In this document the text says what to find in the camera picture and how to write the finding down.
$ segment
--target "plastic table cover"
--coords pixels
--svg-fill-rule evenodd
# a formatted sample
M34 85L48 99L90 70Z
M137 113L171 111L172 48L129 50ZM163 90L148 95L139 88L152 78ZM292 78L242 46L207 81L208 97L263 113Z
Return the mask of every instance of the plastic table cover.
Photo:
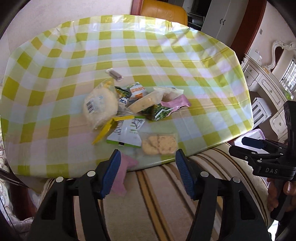
M79 177L113 150L137 159L136 169L174 160L101 141L82 104L114 68L125 87L140 82L183 89L191 107L140 131L177 133L193 155L253 127L250 97L239 61L218 40L162 19L109 15L65 22L18 47L10 56L0 103L7 160L15 174Z

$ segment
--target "orange chair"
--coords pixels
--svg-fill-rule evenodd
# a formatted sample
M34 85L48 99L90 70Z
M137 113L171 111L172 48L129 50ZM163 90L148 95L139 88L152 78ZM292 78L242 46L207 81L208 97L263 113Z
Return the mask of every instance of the orange chair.
M141 16L161 18L187 26L187 13L179 6L157 0L143 0Z

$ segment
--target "white cabinet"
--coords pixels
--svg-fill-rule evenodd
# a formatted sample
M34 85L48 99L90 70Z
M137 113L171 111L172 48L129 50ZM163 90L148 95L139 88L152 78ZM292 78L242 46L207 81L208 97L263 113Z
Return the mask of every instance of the white cabinet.
M226 15L230 0L212 0L202 26L202 32L217 38Z
M247 5L248 0L212 0L201 31L230 47Z

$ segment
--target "chair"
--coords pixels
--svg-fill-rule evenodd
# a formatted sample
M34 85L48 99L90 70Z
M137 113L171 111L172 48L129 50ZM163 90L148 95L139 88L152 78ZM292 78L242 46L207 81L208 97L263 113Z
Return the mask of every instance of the chair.
M179 6L157 0L143 0L141 16L161 18L187 26L187 13Z
M263 123L271 116L271 110L267 106L266 102L262 98L255 98L252 104L254 127Z

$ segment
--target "pink wrapper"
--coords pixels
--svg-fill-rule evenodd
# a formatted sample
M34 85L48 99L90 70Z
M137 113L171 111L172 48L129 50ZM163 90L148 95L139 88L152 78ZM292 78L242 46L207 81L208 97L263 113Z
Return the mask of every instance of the pink wrapper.
M189 100L183 94L178 96L177 98L173 99L172 101L169 101L169 102L161 101L160 104L164 107L173 108L172 111L170 112L170 114L175 112L176 110L180 109L183 106L187 106L187 107L191 106Z

